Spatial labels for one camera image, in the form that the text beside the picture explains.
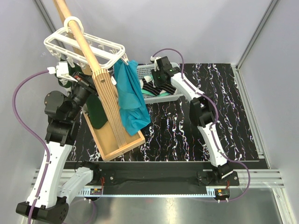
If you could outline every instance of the wooden tray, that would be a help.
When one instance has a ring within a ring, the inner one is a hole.
[[[145,143],[145,138],[141,131],[133,136],[130,136],[125,131],[127,144],[121,148],[118,148],[109,121],[107,121],[107,123],[101,129],[94,129],[90,123],[87,113],[83,112],[83,114],[103,161],[110,161],[117,156],[124,154],[132,150],[133,148],[136,148]]]

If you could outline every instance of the floor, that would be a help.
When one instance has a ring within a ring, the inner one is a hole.
[[[217,132],[230,159],[253,161],[258,155],[238,86],[230,64],[186,64],[187,78],[208,96],[219,110]],[[152,122],[142,129],[146,143],[116,161],[206,161],[209,154],[198,129],[190,123],[185,97],[174,102],[147,105]],[[76,149],[68,161],[101,161],[83,116]]]
[[[240,194],[234,190],[232,197]],[[242,200],[221,204],[201,198],[100,198],[95,204],[90,224],[282,224],[271,189],[250,189]],[[92,211],[91,204],[75,198],[65,223],[86,223]]]

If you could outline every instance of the dark green fabric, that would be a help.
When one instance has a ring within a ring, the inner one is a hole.
[[[75,64],[74,68],[72,68],[68,64],[68,69],[69,69],[70,75],[74,74],[77,71],[82,72],[81,67],[79,65],[77,65],[76,63],[74,63],[74,64]],[[69,81],[69,82],[67,82],[66,85],[63,86],[62,83],[58,79],[58,84],[64,88],[69,88],[69,87],[71,87],[72,82]],[[90,123],[92,124],[93,128],[100,129],[101,127],[103,127],[104,124],[106,124],[106,122],[108,121],[108,119],[107,119],[103,105],[102,105],[101,101],[99,100],[99,98],[97,96],[90,95],[89,98],[87,99],[86,105],[87,105],[87,109],[88,109]]]
[[[90,95],[86,102],[90,123],[93,128],[100,129],[108,121],[100,99],[95,95]]]

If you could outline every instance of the white basket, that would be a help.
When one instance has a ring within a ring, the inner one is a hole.
[[[171,63],[173,67],[179,67],[178,63]],[[142,79],[144,76],[150,76],[151,70],[154,69],[154,64],[146,64],[146,65],[139,65],[137,67],[137,76],[138,79]],[[182,94],[177,91],[175,95],[168,95],[164,97],[154,97],[148,94],[144,94],[143,98],[145,104],[153,104],[153,103],[161,103],[161,102],[169,102],[169,101],[176,101]]]

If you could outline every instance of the white ring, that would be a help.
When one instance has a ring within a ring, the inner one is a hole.
[[[81,29],[81,33],[84,33],[84,28],[83,28],[83,25],[80,21],[80,19],[78,19],[76,16],[69,16],[67,17],[65,20],[64,20],[64,28],[65,28],[65,31],[66,32],[69,32],[69,27],[68,27],[68,24],[71,20],[74,20],[78,23],[78,25],[80,26],[80,29]]]

